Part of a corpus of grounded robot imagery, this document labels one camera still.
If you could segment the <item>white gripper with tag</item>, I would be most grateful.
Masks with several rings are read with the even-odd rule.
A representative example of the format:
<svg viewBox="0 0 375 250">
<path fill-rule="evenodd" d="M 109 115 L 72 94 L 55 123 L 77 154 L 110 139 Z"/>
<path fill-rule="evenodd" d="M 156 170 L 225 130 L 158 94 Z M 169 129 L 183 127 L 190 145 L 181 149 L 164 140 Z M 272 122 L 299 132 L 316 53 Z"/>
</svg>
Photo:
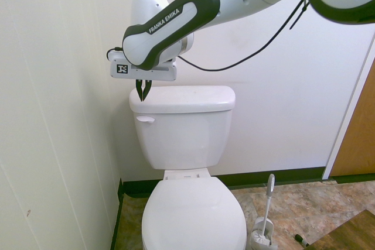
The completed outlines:
<svg viewBox="0 0 375 250">
<path fill-rule="evenodd" d="M 151 70 L 142 70 L 126 60 L 114 60 L 111 62 L 110 75 L 113 78 L 136 80 L 136 90 L 140 101 L 144 101 L 151 90 L 152 81 L 174 81 L 177 76 L 175 61 L 164 62 Z"/>
</svg>

